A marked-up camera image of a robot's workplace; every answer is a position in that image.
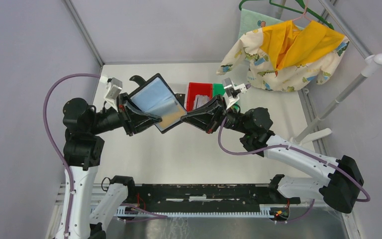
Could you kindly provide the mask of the black leather card holder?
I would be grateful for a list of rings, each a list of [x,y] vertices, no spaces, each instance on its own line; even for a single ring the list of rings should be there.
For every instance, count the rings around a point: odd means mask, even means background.
[[[173,90],[159,73],[152,76],[144,83],[144,85],[135,89],[129,96],[137,107],[146,113],[151,113],[160,117],[176,112],[183,113],[183,116],[187,114],[184,106],[181,105]],[[181,120],[179,120],[165,131],[160,131],[158,124],[156,124],[156,127],[161,133],[166,133],[181,123]]]

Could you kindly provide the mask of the gold credit card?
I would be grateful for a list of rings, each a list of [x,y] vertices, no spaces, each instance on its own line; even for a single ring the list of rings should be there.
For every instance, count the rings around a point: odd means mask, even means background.
[[[176,112],[176,113],[171,113],[171,114],[163,115],[161,117],[162,121],[158,124],[159,130],[160,131],[167,130],[169,127],[171,127],[174,124],[176,124],[180,120],[181,116],[183,116],[183,115],[184,114],[181,113],[181,112]]]

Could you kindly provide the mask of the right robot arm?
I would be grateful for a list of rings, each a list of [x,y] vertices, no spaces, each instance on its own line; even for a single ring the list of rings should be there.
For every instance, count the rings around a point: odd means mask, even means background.
[[[280,203],[285,198],[322,200],[329,207],[349,214],[356,202],[371,200],[353,158],[344,155],[339,159],[318,154],[275,134],[270,129],[273,121],[267,108],[254,108],[241,113],[238,109],[227,108],[223,97],[216,96],[182,116],[181,121],[208,134],[219,131],[218,145],[227,154],[258,155],[277,160],[307,175],[299,178],[276,175],[267,190],[268,198],[273,203]],[[221,136],[225,129],[243,134],[239,139],[245,149],[243,152],[234,152],[223,146]]]

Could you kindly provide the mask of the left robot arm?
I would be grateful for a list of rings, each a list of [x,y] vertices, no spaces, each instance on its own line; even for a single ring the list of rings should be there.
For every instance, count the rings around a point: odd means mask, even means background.
[[[60,152],[66,168],[66,191],[58,239],[104,239],[115,211],[136,198],[133,177],[115,175],[105,196],[91,211],[94,180],[100,166],[103,132],[124,128],[128,136],[140,133],[162,121],[161,117],[140,111],[127,93],[115,101],[117,109],[96,111],[82,98],[73,98],[63,107],[65,145]]]

